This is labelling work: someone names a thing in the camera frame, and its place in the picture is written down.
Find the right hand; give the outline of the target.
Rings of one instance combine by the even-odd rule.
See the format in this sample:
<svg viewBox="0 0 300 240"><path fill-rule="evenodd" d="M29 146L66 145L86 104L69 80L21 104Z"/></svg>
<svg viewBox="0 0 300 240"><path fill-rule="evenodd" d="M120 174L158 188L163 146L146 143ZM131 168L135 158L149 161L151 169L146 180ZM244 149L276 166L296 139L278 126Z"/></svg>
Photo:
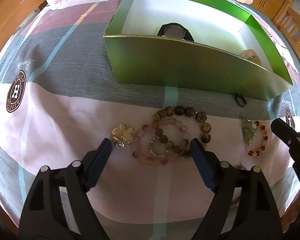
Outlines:
<svg viewBox="0 0 300 240"><path fill-rule="evenodd" d="M299 213L300 213L300 190L280 219L283 233L286 233L288 231L290 225L293 222L295 222Z"/></svg>

